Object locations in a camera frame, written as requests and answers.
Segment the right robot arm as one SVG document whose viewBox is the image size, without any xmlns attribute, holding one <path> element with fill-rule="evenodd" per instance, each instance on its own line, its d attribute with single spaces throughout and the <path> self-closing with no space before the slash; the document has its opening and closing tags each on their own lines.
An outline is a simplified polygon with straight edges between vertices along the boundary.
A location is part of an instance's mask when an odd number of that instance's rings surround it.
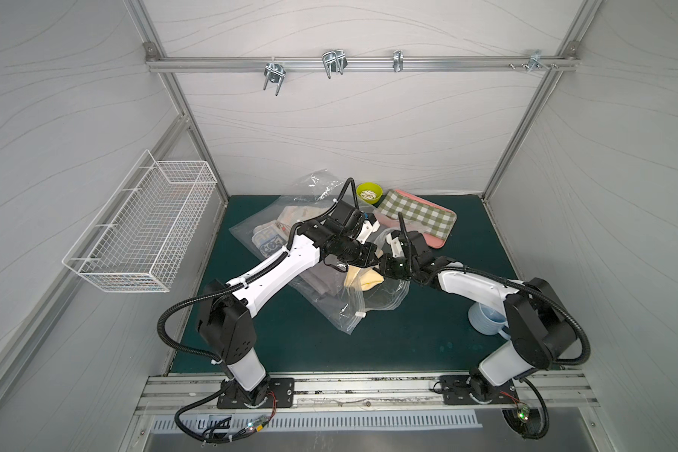
<svg viewBox="0 0 678 452">
<path fill-rule="evenodd" d="M 390 279 L 432 286 L 484 306 L 501 317 L 506 342 L 472 371 L 479 392 L 498 388 L 553 365 L 583 365 L 591 356 L 587 333 L 542 279 L 507 279 L 446 257 L 422 263 L 386 255 L 379 273 Z"/>
</svg>

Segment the yellow towel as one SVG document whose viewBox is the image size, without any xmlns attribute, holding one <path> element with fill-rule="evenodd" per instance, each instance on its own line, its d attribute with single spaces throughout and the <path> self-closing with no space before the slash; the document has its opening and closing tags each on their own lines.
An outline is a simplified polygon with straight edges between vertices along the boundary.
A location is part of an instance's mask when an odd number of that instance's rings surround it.
<svg viewBox="0 0 678 452">
<path fill-rule="evenodd" d="M 368 291 L 384 282 L 384 277 L 375 269 L 360 269 L 349 266 L 344 280 L 344 287 Z"/>
</svg>

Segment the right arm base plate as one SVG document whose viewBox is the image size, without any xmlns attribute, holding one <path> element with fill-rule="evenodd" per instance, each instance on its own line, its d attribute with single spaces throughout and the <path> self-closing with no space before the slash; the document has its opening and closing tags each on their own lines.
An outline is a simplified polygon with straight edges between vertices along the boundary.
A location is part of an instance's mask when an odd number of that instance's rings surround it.
<svg viewBox="0 0 678 452">
<path fill-rule="evenodd" d="M 519 399 L 512 380 L 492 386 L 480 374 L 440 376 L 432 391 L 448 406 L 513 405 Z"/>
</svg>

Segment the clear plastic vacuum bag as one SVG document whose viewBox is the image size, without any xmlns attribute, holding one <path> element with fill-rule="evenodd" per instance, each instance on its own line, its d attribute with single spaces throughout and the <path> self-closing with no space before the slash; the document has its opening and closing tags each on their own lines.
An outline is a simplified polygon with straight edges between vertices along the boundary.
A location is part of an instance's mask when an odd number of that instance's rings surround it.
<svg viewBox="0 0 678 452">
<path fill-rule="evenodd" d="M 252 244 L 252 234 L 255 227 L 277 220 L 284 207 L 289 205 L 310 205 L 321 207 L 324 212 L 331 207 L 333 200 L 339 195 L 345 182 L 326 169 L 309 173 L 299 177 L 292 183 L 276 201 L 263 210 L 250 215 L 236 226 L 230 228 L 234 238 L 242 243 L 257 258 L 264 260 Z M 319 263 L 324 263 L 335 269 L 348 272 L 348 267 L 340 263 L 334 256 L 328 257 Z M 296 277 L 290 285 L 303 297 L 305 284 Z M 344 291 L 335 297 L 324 297 L 309 301 L 318 311 L 343 333 L 350 334 L 355 327 L 371 311 L 393 311 L 406 298 L 410 290 L 408 281 L 384 279 L 382 284 L 363 292 L 354 288 L 345 287 Z"/>
</svg>

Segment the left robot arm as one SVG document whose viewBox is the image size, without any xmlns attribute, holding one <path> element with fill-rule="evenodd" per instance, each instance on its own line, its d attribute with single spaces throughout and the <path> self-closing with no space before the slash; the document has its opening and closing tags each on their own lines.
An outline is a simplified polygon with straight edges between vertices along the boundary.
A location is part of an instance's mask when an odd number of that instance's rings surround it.
<svg viewBox="0 0 678 452">
<path fill-rule="evenodd" d="M 373 215 L 364 213 L 347 225 L 330 218 L 298 222 L 291 229 L 290 241 L 278 252 L 227 284 L 213 284 L 231 292 L 211 294 L 199 303 L 197 331 L 244 394 L 261 394 L 269 386 L 269 375 L 255 350 L 253 319 L 261 309 L 292 280 L 328 256 L 346 266 L 369 267 L 376 258 L 376 247 L 368 238 L 379 226 Z"/>
</svg>

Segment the grey towel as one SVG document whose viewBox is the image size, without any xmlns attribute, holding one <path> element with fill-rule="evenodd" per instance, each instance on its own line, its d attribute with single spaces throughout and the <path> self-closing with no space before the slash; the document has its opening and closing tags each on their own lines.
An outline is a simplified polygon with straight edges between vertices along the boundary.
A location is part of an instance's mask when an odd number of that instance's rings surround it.
<svg viewBox="0 0 678 452">
<path fill-rule="evenodd" d="M 305 284 L 303 294 L 310 301 L 324 297 L 335 297 L 345 289 L 346 272 L 339 271 L 324 263 L 307 269 L 299 278 Z"/>
</svg>

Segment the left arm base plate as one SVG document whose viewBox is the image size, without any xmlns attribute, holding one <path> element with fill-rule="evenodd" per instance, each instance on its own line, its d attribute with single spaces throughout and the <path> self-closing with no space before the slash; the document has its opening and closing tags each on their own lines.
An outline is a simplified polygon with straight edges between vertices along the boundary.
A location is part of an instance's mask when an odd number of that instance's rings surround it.
<svg viewBox="0 0 678 452">
<path fill-rule="evenodd" d="M 295 380 L 265 377 L 252 391 L 244 389 L 235 380 L 220 386 L 219 409 L 291 408 L 294 404 Z"/>
</svg>

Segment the white rabbit patterned towel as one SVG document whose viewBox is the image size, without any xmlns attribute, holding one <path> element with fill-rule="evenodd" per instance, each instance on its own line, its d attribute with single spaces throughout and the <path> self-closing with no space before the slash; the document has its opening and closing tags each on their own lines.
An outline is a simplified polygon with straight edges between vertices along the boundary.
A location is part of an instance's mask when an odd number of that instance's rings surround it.
<svg viewBox="0 0 678 452">
<path fill-rule="evenodd" d="M 284 235 L 288 235 L 291 227 L 303 220 L 310 220 L 311 218 L 318 217 L 324 212 L 324 209 L 321 207 L 310 206 L 310 205 L 289 205 L 284 207 L 281 214 L 277 218 L 278 224 L 280 224 L 280 229 Z"/>
</svg>

